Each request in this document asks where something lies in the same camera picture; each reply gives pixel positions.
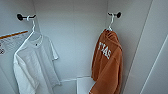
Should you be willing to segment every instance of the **black hook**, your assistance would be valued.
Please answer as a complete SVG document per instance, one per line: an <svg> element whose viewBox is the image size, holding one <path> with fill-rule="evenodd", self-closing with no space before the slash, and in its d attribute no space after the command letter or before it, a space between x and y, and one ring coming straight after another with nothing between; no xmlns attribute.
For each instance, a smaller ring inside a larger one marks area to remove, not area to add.
<svg viewBox="0 0 168 94"><path fill-rule="evenodd" d="M117 14L114 14L114 16L117 16L117 18L121 17L121 12L118 12Z"/></svg>
<svg viewBox="0 0 168 94"><path fill-rule="evenodd" d="M27 18L27 17L23 17L21 14L17 14L17 18L18 18L20 21L22 21L23 18Z"/></svg>

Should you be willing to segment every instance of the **white shirt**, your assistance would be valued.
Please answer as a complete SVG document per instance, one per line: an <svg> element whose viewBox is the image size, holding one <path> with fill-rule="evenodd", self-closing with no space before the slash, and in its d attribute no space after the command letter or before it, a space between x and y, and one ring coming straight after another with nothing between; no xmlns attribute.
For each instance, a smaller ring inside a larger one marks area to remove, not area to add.
<svg viewBox="0 0 168 94"><path fill-rule="evenodd" d="M25 40L14 55L14 74L20 94L53 94L52 87L60 84L52 62L57 58L48 37Z"/></svg>

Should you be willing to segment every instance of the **orange sweatshirt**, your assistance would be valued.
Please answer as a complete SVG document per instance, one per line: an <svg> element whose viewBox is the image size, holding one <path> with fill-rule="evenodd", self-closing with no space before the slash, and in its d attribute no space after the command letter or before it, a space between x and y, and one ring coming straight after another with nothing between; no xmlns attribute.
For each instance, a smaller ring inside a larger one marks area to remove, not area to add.
<svg viewBox="0 0 168 94"><path fill-rule="evenodd" d="M122 78L122 49L115 32L104 30L96 44L92 76L96 83L89 94L119 94Z"/></svg>

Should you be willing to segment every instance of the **hanging clothes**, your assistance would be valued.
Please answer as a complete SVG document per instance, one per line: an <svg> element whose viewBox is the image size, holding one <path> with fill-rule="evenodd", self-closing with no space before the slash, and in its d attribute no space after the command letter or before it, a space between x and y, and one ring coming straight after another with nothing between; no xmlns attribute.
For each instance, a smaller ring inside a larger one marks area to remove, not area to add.
<svg viewBox="0 0 168 94"><path fill-rule="evenodd" d="M119 94L122 78L122 48L114 31L100 35L92 61L92 76L96 83L89 94Z"/></svg>
<svg viewBox="0 0 168 94"><path fill-rule="evenodd" d="M58 58L48 37L26 40L14 54L14 74L20 94L53 94L60 84L52 60Z"/></svg>

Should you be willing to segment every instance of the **closet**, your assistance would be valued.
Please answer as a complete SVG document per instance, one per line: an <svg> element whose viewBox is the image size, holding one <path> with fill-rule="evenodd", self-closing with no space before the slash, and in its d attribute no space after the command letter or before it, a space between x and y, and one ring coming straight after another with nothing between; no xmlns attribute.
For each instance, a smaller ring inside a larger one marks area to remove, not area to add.
<svg viewBox="0 0 168 94"><path fill-rule="evenodd" d="M95 83L91 63L96 42L104 29L111 28L118 35L123 51L123 79L121 94L167 94L167 0L1 0L0 37L24 33L20 43L9 38L0 39L0 94L19 94L13 72L13 55L32 32L32 20L18 20L17 14L33 16L35 31L48 36L59 59L54 68L61 85L55 94L88 94Z"/></svg>

